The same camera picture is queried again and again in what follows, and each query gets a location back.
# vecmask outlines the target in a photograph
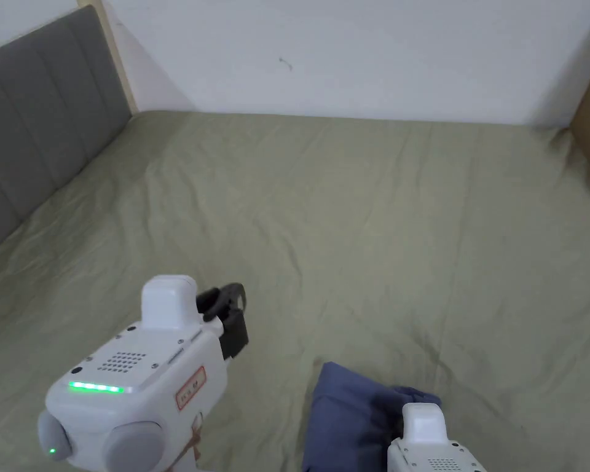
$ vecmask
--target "white plastic housing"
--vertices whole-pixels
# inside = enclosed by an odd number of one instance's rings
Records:
[[[183,450],[193,421],[210,413],[227,385],[219,342],[222,323],[218,318],[203,323],[195,296],[190,278],[153,279],[143,290],[148,323],[143,320],[119,332],[84,359],[80,371],[67,372],[51,387],[45,405],[73,447],[70,464],[104,471],[110,432],[133,422],[155,422],[163,430],[165,449],[154,470],[164,470]],[[114,386],[122,392],[84,390],[70,387],[70,382]]]
[[[434,403],[402,408],[404,433],[387,450],[389,472],[485,472],[467,447],[450,441],[442,410]]]

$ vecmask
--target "gray upholstered headboard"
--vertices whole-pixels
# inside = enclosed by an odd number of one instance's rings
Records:
[[[0,242],[130,117],[93,7],[1,47]]]

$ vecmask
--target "wall mark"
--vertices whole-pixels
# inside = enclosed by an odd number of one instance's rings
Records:
[[[286,60],[286,59],[284,59],[284,58],[280,57],[280,62],[284,62],[285,64],[287,64],[287,65],[289,66],[289,70],[290,70],[291,72],[293,72],[293,66],[291,65],[291,63],[290,63],[288,60]]]

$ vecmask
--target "green bedsheet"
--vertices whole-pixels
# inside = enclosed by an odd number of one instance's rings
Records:
[[[590,471],[590,185],[571,138],[494,125],[145,112],[0,246],[0,471],[45,460],[52,382],[140,289],[239,281],[250,344],[199,447],[300,468],[325,361],[440,396],[494,471]]]

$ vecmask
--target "white wall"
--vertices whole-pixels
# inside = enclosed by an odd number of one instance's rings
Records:
[[[590,0],[106,7],[141,109],[565,124],[590,76]]]
[[[76,7],[76,0],[0,0],[0,45]]]

